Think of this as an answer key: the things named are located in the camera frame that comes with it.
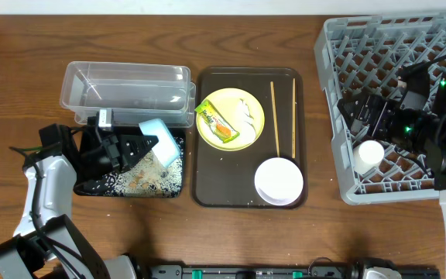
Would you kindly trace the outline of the light blue bowl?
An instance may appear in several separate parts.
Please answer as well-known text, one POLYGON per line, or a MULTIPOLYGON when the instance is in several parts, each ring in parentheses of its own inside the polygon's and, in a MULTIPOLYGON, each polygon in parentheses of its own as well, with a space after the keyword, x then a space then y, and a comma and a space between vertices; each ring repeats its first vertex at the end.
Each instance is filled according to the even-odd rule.
POLYGON ((139 124, 139 128, 145 136, 157 137, 158 143, 154 145, 152 151, 164 168, 168 168, 177 158, 180 157, 180 148, 178 147, 164 121, 161 119, 151 119, 141 122, 139 124))

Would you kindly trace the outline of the white paper cup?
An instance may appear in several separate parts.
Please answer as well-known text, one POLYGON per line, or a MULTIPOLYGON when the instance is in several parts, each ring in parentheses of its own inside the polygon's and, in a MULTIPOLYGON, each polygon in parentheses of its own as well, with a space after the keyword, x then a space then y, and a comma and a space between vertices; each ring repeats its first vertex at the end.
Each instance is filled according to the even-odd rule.
POLYGON ((378 167, 384 156, 384 148, 375 140, 367 140, 359 144, 354 150, 354 171, 364 175, 374 167, 378 167))

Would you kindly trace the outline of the green snack wrapper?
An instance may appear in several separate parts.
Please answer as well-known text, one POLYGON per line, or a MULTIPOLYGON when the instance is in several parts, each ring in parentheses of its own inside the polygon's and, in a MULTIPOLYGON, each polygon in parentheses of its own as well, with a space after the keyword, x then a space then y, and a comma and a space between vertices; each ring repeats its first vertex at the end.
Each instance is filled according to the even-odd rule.
POLYGON ((240 135, 209 100, 200 103, 195 112, 202 117, 212 133, 223 143, 231 142, 240 135))

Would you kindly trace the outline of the white napkin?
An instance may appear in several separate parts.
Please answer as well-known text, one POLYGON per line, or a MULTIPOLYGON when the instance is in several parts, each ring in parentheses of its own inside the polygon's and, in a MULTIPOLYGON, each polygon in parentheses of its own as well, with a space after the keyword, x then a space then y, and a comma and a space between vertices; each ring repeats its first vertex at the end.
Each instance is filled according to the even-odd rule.
POLYGON ((238 103, 238 112, 241 120, 241 135, 247 143, 252 143, 256 139, 256 129, 253 125, 254 118, 250 115, 247 103, 240 99, 238 103))

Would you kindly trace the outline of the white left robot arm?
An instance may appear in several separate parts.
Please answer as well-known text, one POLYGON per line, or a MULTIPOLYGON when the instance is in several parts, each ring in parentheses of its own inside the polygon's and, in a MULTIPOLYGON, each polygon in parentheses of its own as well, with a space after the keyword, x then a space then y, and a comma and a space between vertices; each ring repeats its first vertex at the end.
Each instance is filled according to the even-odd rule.
POLYGON ((28 191, 11 239, 0 244, 3 278, 33 278, 45 263, 59 260, 49 278, 148 278, 149 271, 123 254, 103 260, 71 220, 75 188, 106 174, 131 170, 158 142, 133 127, 79 129, 53 124, 39 131, 42 146, 25 158, 28 191))

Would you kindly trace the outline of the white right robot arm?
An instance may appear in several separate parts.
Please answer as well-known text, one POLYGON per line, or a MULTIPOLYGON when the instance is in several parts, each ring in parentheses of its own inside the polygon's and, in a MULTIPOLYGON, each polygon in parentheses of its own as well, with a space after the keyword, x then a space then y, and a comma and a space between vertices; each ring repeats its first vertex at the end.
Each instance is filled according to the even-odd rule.
POLYGON ((365 124, 374 140, 425 155, 426 161, 419 166, 432 171, 446 237, 446 71, 435 84, 431 110, 424 111, 430 97, 430 67, 444 60, 446 54, 400 67, 397 77, 402 97, 398 101, 364 91, 339 100, 337 108, 349 127, 365 124))

